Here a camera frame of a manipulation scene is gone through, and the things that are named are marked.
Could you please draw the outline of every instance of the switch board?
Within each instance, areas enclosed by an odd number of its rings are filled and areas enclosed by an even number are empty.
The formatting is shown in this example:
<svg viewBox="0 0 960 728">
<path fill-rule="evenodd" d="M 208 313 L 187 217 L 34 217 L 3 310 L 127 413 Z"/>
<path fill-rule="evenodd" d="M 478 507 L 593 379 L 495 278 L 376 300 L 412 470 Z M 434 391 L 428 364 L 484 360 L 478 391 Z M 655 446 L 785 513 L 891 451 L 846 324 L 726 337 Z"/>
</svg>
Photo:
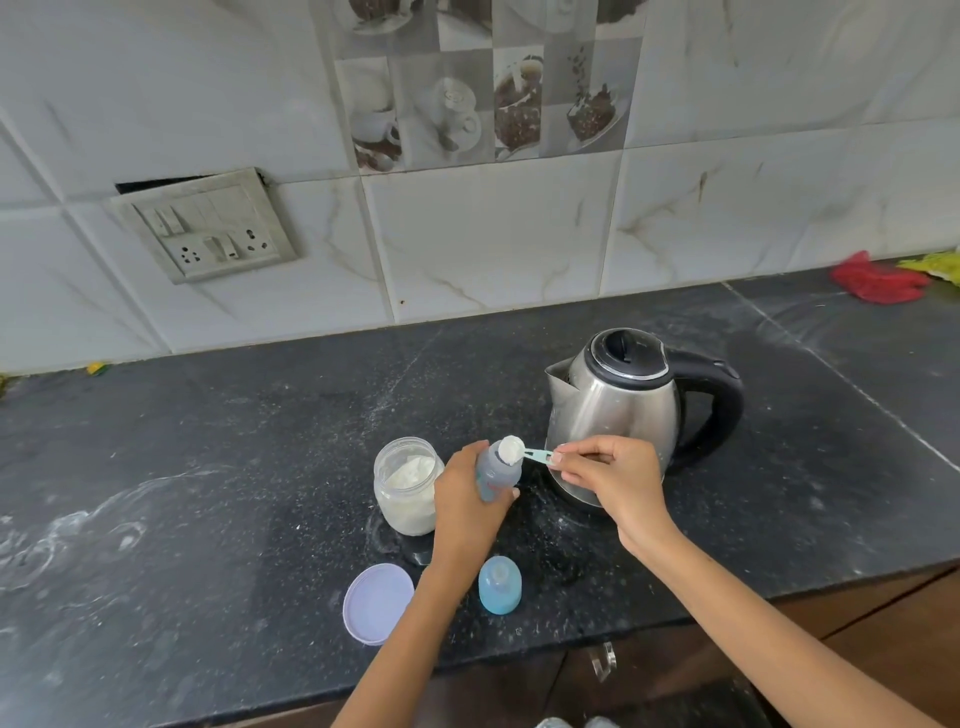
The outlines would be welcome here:
<svg viewBox="0 0 960 728">
<path fill-rule="evenodd" d="M 174 283 L 297 257 L 252 167 L 120 195 L 110 203 Z"/>
</svg>

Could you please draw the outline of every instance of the red cloth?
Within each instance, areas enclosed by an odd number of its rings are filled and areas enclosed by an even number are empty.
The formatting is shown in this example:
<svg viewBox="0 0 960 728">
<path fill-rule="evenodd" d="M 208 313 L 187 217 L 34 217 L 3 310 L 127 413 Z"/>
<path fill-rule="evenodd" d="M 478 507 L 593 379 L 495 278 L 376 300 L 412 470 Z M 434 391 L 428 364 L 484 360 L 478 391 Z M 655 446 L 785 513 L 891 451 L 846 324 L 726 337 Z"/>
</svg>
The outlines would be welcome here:
<svg viewBox="0 0 960 728">
<path fill-rule="evenodd" d="M 870 262 L 866 251 L 854 253 L 830 271 L 830 277 L 870 303 L 905 303 L 924 296 L 930 279 L 923 273 Z"/>
</svg>

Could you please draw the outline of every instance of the stainless steel kettle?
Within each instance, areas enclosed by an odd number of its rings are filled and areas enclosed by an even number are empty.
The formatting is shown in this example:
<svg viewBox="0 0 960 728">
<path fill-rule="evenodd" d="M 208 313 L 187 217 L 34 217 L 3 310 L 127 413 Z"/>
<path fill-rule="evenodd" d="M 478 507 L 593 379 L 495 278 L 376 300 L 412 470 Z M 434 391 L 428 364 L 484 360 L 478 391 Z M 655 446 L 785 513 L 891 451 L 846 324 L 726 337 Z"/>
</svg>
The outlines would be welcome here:
<svg viewBox="0 0 960 728">
<path fill-rule="evenodd" d="M 545 371 L 553 398 L 547 449 L 590 435 L 637 437 L 653 444 L 666 473 L 720 447 L 743 414 L 740 377 L 727 362 L 668 350 L 636 328 L 601 331 L 576 356 Z M 704 425 L 678 447 L 687 392 L 712 395 L 713 406 Z M 550 472 L 568 495 L 601 507 L 592 491 Z"/>
</svg>

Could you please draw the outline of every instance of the left hand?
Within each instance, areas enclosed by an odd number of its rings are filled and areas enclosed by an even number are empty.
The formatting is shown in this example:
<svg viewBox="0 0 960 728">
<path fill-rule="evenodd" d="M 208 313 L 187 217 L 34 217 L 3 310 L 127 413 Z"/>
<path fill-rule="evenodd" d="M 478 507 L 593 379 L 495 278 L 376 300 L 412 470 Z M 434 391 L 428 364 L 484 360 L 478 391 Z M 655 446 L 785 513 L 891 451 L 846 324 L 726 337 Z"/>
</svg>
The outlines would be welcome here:
<svg viewBox="0 0 960 728">
<path fill-rule="evenodd" d="M 480 498 L 477 457 L 489 446 L 482 440 L 455 452 L 434 485 L 437 530 L 430 569 L 441 572 L 444 580 L 464 594 L 480 573 L 500 524 L 520 495 L 517 488 L 504 488 L 491 503 Z"/>
</svg>

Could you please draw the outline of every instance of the black kettle handle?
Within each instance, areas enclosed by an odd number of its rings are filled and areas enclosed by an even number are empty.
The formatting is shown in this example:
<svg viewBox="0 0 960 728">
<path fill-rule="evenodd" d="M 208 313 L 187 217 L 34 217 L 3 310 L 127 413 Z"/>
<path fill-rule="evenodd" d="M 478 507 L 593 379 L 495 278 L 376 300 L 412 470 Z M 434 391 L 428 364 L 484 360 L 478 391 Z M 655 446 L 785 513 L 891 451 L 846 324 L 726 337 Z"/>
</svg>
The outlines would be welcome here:
<svg viewBox="0 0 960 728">
<path fill-rule="evenodd" d="M 677 446 L 667 467 L 674 472 L 706 457 L 731 436 L 743 414 L 743 383 L 727 362 L 692 352 L 670 351 L 667 358 L 681 398 L 687 392 L 713 395 L 713 409 L 704 425 Z"/>
</svg>

